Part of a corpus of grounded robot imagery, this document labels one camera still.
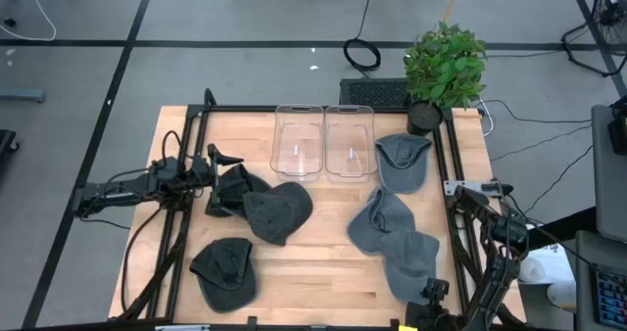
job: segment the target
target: clear plastic container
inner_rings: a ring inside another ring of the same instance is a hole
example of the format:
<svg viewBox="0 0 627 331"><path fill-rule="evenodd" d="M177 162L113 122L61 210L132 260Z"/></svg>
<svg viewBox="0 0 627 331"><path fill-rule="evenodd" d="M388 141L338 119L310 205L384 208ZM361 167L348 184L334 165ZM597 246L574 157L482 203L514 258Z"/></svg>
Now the clear plastic container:
<svg viewBox="0 0 627 331"><path fill-rule="evenodd" d="M324 109L281 105L275 115L270 167L281 180L317 180L322 170Z"/></svg>
<svg viewBox="0 0 627 331"><path fill-rule="evenodd" d="M377 169L372 108L330 106L324 124L324 165L329 180L366 181Z"/></svg>

